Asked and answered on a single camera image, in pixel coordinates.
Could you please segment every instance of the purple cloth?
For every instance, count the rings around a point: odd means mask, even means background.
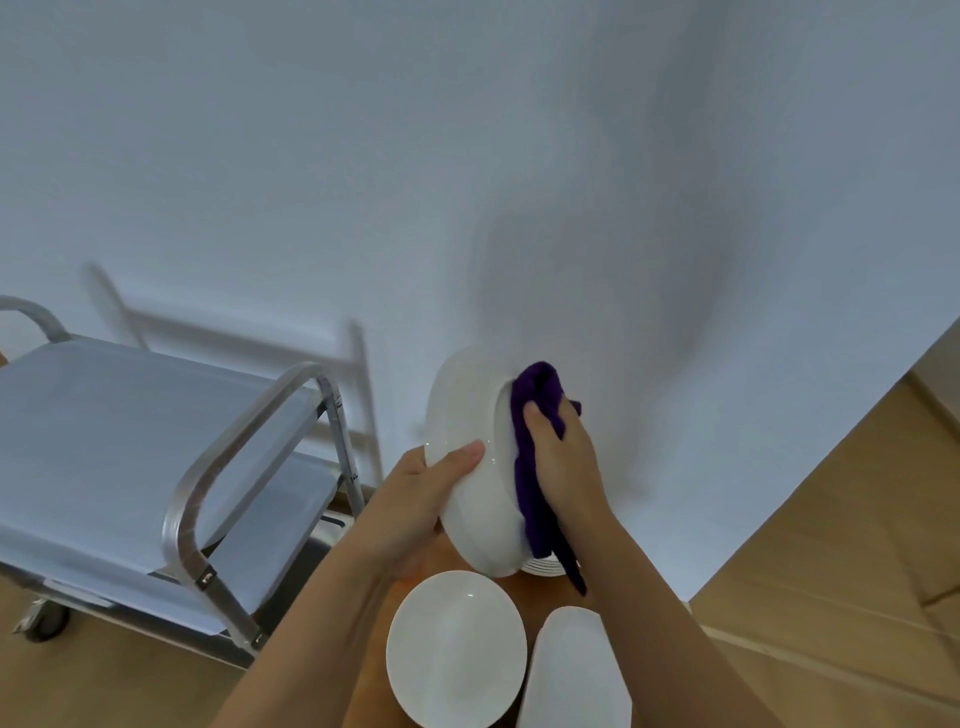
[[[530,400],[536,402],[540,412],[553,425],[557,437],[562,440],[566,425],[558,409],[563,396],[564,388],[560,386],[557,370],[545,361],[539,361],[527,367],[514,381],[514,388],[510,394],[510,412],[514,419],[518,449],[514,463],[516,500],[526,520],[527,541],[530,542],[534,557],[543,559],[551,553],[556,554],[573,586],[581,595],[585,595],[587,584],[580,573],[580,567],[577,566],[577,556],[560,530],[557,515],[540,490],[534,440],[523,420],[523,405]],[[579,415],[580,403],[575,401],[572,404]]]

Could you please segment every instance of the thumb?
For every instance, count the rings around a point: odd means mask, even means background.
[[[550,421],[540,412],[537,403],[530,400],[523,405],[523,422],[527,424],[530,430],[530,436],[534,439],[534,446],[537,448],[546,447],[548,443],[559,442],[557,432],[554,430]]]
[[[462,448],[448,452],[442,460],[423,472],[424,484],[431,491],[445,496],[465,475],[473,472],[486,450],[482,440],[474,440]]]

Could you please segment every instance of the fingernail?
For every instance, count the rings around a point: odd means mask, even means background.
[[[463,452],[470,457],[480,457],[484,453],[486,446],[483,440],[474,440],[472,443],[463,446]]]

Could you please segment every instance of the white bowl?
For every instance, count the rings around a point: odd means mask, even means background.
[[[600,615],[550,613],[537,635],[516,728],[629,728],[633,702]]]
[[[527,668],[516,606],[472,571],[444,571],[407,595],[387,637],[387,677],[423,728],[488,728],[513,704]]]
[[[531,556],[516,505],[514,378],[480,349],[461,350],[437,372],[426,409],[427,465],[473,440],[487,445],[476,470],[454,488],[440,520],[467,563],[491,577],[515,573]]]

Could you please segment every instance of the metal tube frame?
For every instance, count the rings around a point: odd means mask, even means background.
[[[39,303],[18,299],[16,296],[0,296],[0,311],[19,311],[43,331],[51,344],[60,344],[73,338],[60,323],[60,319]]]
[[[73,338],[52,312],[37,303],[13,296],[0,296],[0,311],[4,310],[25,314],[40,327],[51,343]],[[320,418],[326,412],[329,418],[350,510],[355,517],[359,516],[364,508],[364,500],[340,391],[320,364],[305,361],[284,372],[201,453],[177,485],[163,521],[162,550],[171,571],[184,588],[194,591],[220,618],[233,642],[252,656],[259,654],[268,635],[243,608],[200,551],[195,531],[197,518],[217,476],[280,406],[311,379],[317,383],[323,398],[317,408],[317,416]]]

